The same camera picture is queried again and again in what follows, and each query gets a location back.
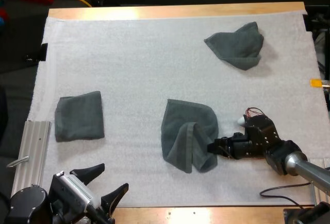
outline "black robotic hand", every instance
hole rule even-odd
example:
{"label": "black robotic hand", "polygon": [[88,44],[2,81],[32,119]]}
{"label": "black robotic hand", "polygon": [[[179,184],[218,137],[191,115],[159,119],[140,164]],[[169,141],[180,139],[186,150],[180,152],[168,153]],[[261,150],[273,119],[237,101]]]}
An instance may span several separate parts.
{"label": "black robotic hand", "polygon": [[86,185],[103,171],[104,164],[75,169],[69,175],[61,171],[53,176],[49,194],[37,185],[20,190],[10,200],[5,224],[76,223],[84,216],[92,223],[114,224],[112,214],[128,191],[128,184],[97,198]]}

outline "folded towel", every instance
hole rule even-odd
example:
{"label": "folded towel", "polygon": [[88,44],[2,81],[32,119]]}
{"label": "folded towel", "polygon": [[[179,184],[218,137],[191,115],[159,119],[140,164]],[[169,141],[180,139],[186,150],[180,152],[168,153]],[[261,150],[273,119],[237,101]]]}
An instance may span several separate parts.
{"label": "folded towel", "polygon": [[259,63],[263,36],[251,22],[235,32],[215,33],[204,42],[219,59],[246,71]]}
{"label": "folded towel", "polygon": [[100,91],[60,98],[55,111],[55,137],[57,142],[104,137]]}
{"label": "folded towel", "polygon": [[205,105],[169,99],[161,126],[163,158],[178,169],[191,173],[192,164],[200,172],[217,165],[217,156],[207,145],[218,137],[218,121]]}

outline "wooden table edge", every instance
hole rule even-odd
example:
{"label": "wooden table edge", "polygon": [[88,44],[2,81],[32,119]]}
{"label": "wooden table edge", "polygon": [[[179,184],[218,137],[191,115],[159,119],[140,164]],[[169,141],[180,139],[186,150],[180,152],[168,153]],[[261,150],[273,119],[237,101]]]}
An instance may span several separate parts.
{"label": "wooden table edge", "polygon": [[48,16],[68,20],[138,20],[217,15],[265,14],[305,10],[303,2],[50,9]]}

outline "metal bracket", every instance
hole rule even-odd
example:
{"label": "metal bracket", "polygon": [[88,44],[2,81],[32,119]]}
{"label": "metal bracket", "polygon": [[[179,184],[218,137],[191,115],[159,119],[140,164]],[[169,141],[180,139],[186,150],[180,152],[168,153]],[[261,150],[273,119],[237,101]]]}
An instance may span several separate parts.
{"label": "metal bracket", "polygon": [[12,196],[32,184],[40,185],[50,130],[49,121],[25,122],[19,158],[7,165],[16,167]]}

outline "black cable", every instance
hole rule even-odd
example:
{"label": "black cable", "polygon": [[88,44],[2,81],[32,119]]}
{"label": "black cable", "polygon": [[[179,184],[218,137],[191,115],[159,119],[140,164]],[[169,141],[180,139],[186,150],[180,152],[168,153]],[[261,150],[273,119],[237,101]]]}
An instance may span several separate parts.
{"label": "black cable", "polygon": [[298,206],[299,208],[303,209],[303,207],[297,203],[296,201],[294,201],[293,199],[286,197],[286,196],[281,196],[281,195],[265,195],[265,192],[269,192],[269,191],[273,191],[275,189],[283,189],[283,188],[292,188],[292,187],[300,187],[300,186],[306,186],[306,185],[310,185],[310,183],[304,183],[304,184],[291,184],[291,185],[283,185],[283,186],[277,186],[277,187],[273,187],[273,188],[268,188],[268,189],[264,189],[262,192],[259,193],[260,196],[262,197],[269,197],[269,198],[284,198],[287,199],[291,202],[294,203],[294,205]]}

